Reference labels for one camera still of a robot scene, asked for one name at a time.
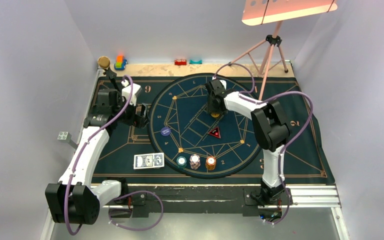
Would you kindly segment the red triangular button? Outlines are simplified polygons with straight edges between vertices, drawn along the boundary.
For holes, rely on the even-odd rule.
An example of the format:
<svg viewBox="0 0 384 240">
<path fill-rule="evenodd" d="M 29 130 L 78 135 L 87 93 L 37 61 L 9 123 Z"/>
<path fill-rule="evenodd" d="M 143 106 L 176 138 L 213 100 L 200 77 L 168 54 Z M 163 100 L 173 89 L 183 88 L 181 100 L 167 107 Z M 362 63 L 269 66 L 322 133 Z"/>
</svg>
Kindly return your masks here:
<svg viewBox="0 0 384 240">
<path fill-rule="evenodd" d="M 215 138 L 218 138 L 218 139 L 221 138 L 221 132 L 220 132 L 220 128 L 218 126 L 215 127 L 214 129 L 210 130 L 207 134 L 210 136 L 213 136 Z"/>
</svg>

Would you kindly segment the pink white poker chip stack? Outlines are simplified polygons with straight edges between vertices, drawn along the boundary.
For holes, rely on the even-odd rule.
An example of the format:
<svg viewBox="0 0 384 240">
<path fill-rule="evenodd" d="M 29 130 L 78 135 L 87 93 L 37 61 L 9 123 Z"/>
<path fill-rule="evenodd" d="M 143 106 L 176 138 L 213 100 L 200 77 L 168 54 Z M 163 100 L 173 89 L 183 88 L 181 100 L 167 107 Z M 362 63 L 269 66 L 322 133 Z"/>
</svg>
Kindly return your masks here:
<svg viewBox="0 0 384 240">
<path fill-rule="evenodd" d="M 197 154 L 193 154 L 189 158 L 190 168 L 192 170 L 197 170 L 201 166 L 201 158 Z"/>
</svg>

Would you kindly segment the colourful toy block stack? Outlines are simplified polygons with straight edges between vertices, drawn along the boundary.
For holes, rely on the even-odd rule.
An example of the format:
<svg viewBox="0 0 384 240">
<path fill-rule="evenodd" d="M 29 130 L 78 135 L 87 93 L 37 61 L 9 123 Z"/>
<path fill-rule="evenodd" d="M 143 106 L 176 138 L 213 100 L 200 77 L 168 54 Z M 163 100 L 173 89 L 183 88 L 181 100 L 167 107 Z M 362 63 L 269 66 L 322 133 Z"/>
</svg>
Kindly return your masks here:
<svg viewBox="0 0 384 240">
<path fill-rule="evenodd" d="M 126 69 L 128 61 L 124 55 L 118 55 L 115 59 L 114 69 L 117 71 L 123 71 Z"/>
</svg>

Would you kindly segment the round blue poker mat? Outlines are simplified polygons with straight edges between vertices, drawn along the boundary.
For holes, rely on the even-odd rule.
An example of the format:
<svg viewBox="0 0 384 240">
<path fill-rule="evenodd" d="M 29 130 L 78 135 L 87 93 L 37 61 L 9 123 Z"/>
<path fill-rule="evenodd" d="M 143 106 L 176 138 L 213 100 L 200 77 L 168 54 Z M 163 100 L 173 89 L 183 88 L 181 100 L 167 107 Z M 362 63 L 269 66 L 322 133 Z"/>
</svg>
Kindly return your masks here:
<svg viewBox="0 0 384 240">
<path fill-rule="evenodd" d="M 210 73 L 184 77 L 154 77 L 144 82 L 149 101 L 148 136 L 156 152 L 165 155 L 166 165 L 181 174 L 200 179 L 224 177 L 258 178 L 263 174 L 263 153 L 256 142 L 250 119 L 233 111 L 214 118 L 207 112 L 207 89 Z M 162 136 L 163 127 L 171 134 Z M 221 138 L 208 135 L 219 127 Z M 200 167 L 190 167 L 191 155 L 200 156 Z M 177 157 L 187 160 L 177 167 Z M 216 159 L 215 169 L 208 171 L 206 159 Z"/>
</svg>

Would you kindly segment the green poker chip stack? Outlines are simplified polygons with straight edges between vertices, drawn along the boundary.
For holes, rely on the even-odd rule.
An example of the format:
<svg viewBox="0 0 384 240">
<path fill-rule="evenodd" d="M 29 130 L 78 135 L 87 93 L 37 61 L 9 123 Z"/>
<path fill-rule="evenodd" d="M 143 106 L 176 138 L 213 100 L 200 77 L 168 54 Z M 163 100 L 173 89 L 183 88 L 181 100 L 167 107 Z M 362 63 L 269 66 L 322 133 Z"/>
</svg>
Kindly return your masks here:
<svg viewBox="0 0 384 240">
<path fill-rule="evenodd" d="M 187 159 L 184 156 L 179 156 L 176 159 L 177 167 L 180 169 L 184 169 L 187 166 Z"/>
</svg>

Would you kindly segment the gold round knob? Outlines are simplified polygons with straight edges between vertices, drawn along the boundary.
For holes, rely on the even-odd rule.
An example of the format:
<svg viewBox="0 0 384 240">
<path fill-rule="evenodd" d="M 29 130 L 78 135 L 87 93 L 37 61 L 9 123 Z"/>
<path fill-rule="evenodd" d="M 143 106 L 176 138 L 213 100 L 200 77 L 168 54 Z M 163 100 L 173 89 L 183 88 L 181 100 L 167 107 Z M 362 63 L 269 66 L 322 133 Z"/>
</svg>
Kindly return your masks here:
<svg viewBox="0 0 384 240">
<path fill-rule="evenodd" d="M 102 69 L 108 69 L 111 65 L 111 61 L 107 56 L 100 56 L 97 60 L 97 64 Z"/>
</svg>

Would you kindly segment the yellow dealer button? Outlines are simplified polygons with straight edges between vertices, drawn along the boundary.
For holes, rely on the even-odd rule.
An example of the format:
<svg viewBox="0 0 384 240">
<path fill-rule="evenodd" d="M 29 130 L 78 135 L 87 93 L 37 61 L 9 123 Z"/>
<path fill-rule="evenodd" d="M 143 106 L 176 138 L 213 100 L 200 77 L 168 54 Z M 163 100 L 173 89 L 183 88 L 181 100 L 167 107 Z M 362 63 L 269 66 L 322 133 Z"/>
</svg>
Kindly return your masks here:
<svg viewBox="0 0 384 240">
<path fill-rule="evenodd" d="M 218 118 L 219 116 L 220 116 L 220 114 L 219 113 L 211 113 L 210 114 L 213 118 Z"/>
</svg>

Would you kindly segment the teal toy block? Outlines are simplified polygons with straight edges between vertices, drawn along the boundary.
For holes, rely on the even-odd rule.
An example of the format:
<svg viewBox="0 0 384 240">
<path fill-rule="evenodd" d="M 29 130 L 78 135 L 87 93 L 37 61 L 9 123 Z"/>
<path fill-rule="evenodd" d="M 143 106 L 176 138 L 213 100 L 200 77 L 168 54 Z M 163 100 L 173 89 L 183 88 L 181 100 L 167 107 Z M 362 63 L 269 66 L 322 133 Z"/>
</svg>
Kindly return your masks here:
<svg viewBox="0 0 384 240">
<path fill-rule="evenodd" d="M 191 58 L 189 60 L 190 65 L 201 65 L 202 63 L 203 63 L 203 60 L 198 58 Z"/>
</svg>

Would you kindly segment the red toy block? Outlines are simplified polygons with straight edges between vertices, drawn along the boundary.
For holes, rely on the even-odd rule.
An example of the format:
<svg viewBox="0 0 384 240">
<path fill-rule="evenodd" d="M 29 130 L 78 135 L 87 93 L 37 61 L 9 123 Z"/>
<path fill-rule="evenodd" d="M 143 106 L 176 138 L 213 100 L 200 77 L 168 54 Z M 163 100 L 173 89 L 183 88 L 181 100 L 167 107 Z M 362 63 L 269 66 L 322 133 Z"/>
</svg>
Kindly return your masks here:
<svg viewBox="0 0 384 240">
<path fill-rule="evenodd" d="M 188 64 L 188 61 L 186 59 L 180 58 L 180 59 L 175 59 L 174 64 L 176 66 L 184 66 Z"/>
</svg>

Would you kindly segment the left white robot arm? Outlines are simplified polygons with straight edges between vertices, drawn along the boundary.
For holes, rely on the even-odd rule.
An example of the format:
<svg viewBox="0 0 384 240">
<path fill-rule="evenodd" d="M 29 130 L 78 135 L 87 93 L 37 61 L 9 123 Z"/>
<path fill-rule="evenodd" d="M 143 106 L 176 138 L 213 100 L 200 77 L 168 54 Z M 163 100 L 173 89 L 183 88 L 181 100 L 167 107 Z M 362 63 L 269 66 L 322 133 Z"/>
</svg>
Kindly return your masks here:
<svg viewBox="0 0 384 240">
<path fill-rule="evenodd" d="M 119 180 L 105 180 L 91 188 L 93 173 L 105 145 L 119 123 L 137 128 L 147 124 L 146 110 L 137 114 L 140 85 L 128 84 L 121 90 L 101 89 L 83 122 L 79 145 L 57 183 L 45 189 L 45 198 L 55 223 L 92 225 L 100 209 L 114 201 L 126 203 L 129 191 Z"/>
</svg>

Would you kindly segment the grey lego brick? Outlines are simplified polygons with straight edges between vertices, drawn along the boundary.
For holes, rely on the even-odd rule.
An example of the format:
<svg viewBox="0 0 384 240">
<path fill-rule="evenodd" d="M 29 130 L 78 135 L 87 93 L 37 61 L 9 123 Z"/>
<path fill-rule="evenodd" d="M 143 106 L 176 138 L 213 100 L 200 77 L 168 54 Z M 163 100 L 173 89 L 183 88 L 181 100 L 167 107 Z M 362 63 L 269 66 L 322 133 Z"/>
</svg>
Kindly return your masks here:
<svg viewBox="0 0 384 240">
<path fill-rule="evenodd" d="M 69 141 L 70 140 L 70 134 L 67 131 L 60 131 L 57 139 L 59 141 Z"/>
</svg>

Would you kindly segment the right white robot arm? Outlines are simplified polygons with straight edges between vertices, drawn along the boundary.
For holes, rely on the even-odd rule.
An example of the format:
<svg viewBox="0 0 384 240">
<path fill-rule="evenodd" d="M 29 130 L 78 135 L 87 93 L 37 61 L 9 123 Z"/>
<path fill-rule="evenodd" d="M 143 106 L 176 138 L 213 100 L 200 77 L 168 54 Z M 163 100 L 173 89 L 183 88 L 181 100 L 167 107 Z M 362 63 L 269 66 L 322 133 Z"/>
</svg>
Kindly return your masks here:
<svg viewBox="0 0 384 240">
<path fill-rule="evenodd" d="M 263 102 L 227 89 L 217 78 L 205 83 L 207 111 L 210 114 L 235 112 L 251 120 L 253 132 L 263 151 L 260 193 L 250 197 L 262 206 L 277 202 L 285 192 L 284 151 L 291 135 L 286 113 L 277 100 Z"/>
</svg>

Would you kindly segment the orange red poker chip stack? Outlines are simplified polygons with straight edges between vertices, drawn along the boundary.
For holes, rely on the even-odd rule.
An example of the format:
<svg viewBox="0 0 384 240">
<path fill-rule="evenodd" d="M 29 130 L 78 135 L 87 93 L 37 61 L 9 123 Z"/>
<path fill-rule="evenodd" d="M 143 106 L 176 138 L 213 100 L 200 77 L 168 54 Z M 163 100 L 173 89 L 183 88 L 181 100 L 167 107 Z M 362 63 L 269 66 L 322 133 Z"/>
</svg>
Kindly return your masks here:
<svg viewBox="0 0 384 240">
<path fill-rule="evenodd" d="M 213 156 L 208 156 L 205 161 L 205 167 L 208 171 L 213 171 L 216 168 L 217 161 Z"/>
</svg>

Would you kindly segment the purple small blind button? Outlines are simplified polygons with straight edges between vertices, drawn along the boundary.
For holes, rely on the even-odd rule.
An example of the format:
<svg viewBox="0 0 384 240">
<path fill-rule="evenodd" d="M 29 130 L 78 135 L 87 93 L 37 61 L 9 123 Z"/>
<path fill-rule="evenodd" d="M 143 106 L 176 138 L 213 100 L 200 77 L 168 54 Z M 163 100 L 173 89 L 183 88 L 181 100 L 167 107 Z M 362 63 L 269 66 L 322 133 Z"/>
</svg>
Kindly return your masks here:
<svg viewBox="0 0 384 240">
<path fill-rule="evenodd" d="M 167 137 L 171 134 L 171 129 L 167 126 L 163 127 L 161 130 L 160 130 L 160 134 L 164 137 Z"/>
</svg>

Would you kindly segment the blue playing card deck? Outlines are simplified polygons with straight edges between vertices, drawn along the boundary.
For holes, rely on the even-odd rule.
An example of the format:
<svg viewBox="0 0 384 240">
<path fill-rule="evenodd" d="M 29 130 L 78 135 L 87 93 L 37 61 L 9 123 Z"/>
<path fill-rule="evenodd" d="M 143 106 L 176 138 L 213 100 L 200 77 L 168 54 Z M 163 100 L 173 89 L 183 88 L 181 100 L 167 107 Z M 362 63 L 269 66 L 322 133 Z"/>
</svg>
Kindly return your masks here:
<svg viewBox="0 0 384 240">
<path fill-rule="evenodd" d="M 165 166 L 165 155 L 163 152 L 146 153 L 134 155 L 134 170 L 158 169 Z"/>
</svg>

